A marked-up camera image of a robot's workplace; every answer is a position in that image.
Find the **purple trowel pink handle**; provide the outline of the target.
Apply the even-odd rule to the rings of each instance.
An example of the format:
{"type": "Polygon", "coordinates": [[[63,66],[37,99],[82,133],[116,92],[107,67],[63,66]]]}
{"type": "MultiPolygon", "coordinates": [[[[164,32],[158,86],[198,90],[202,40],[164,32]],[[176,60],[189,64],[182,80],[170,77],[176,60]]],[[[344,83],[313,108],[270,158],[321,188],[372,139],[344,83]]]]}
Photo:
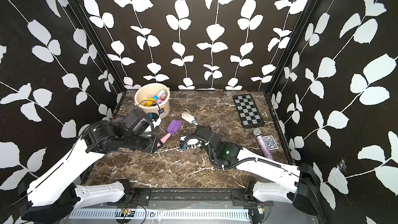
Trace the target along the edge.
{"type": "Polygon", "coordinates": [[[161,143],[164,144],[173,134],[175,134],[182,125],[182,121],[180,120],[172,120],[170,123],[167,134],[160,139],[161,143]]]}

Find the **green white scrub brush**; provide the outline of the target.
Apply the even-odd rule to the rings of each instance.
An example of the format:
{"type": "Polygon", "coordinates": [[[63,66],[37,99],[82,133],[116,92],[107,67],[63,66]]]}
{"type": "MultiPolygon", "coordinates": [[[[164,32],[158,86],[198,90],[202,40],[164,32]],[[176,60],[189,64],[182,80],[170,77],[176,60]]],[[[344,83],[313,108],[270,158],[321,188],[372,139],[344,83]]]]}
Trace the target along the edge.
{"type": "Polygon", "coordinates": [[[191,115],[189,112],[183,112],[181,114],[181,118],[190,124],[199,125],[198,122],[196,121],[195,117],[193,115],[191,115]]]}

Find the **light blue trowel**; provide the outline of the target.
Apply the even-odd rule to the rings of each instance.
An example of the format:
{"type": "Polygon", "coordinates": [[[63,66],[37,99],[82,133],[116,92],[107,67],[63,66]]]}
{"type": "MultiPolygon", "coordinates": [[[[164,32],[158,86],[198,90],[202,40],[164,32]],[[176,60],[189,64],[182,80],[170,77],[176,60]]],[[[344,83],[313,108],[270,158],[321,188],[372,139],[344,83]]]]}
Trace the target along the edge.
{"type": "Polygon", "coordinates": [[[167,94],[166,94],[166,91],[164,90],[164,89],[162,89],[157,95],[155,95],[153,98],[155,99],[155,100],[158,100],[158,99],[164,99],[165,97],[167,96],[167,94]]]}

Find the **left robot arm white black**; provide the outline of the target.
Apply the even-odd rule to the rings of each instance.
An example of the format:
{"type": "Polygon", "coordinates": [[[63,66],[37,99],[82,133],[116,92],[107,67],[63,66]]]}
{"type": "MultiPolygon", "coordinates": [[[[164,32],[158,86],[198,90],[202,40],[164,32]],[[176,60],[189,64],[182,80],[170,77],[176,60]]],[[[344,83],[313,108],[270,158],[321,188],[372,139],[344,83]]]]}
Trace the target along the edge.
{"type": "Polygon", "coordinates": [[[124,118],[89,125],[63,158],[19,192],[27,197],[20,209],[21,219],[51,224],[79,208],[133,202],[135,190],[127,179],[97,186],[77,185],[74,180],[106,154],[120,148],[144,153],[162,148],[162,142],[153,133],[160,123],[157,113],[133,110],[124,118]]]}

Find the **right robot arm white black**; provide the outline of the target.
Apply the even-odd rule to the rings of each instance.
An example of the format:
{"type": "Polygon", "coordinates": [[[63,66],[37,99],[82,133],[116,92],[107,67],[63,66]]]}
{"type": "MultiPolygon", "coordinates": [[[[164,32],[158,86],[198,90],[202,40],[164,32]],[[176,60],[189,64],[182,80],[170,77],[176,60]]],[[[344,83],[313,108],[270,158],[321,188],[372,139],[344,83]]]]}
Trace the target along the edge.
{"type": "Polygon", "coordinates": [[[256,200],[290,203],[306,214],[323,214],[319,200],[321,182],[310,165],[303,163],[297,167],[261,157],[240,145],[222,141],[211,127],[198,125],[191,138],[200,142],[213,167],[236,169],[267,179],[268,183],[253,185],[252,196],[256,200]]]}

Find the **yellow trowel yellow handle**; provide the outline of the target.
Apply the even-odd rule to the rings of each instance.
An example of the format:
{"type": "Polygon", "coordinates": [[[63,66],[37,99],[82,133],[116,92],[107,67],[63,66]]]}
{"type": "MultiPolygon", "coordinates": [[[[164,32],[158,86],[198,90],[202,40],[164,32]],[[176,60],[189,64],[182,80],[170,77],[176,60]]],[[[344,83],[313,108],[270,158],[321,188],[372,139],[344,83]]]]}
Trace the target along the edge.
{"type": "Polygon", "coordinates": [[[146,100],[145,106],[146,107],[152,107],[152,106],[156,106],[157,101],[154,98],[148,98],[146,100]]]}

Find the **purple square trowel front row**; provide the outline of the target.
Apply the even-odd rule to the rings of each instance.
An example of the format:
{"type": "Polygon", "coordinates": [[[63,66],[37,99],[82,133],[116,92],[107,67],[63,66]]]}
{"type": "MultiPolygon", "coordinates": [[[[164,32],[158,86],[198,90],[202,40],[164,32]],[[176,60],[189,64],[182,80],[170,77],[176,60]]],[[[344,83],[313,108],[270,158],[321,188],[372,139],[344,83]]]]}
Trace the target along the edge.
{"type": "Polygon", "coordinates": [[[166,98],[167,98],[167,94],[166,93],[162,93],[162,94],[159,94],[159,95],[154,97],[154,99],[155,99],[157,104],[161,104],[162,102],[164,102],[164,100],[166,98]]]}

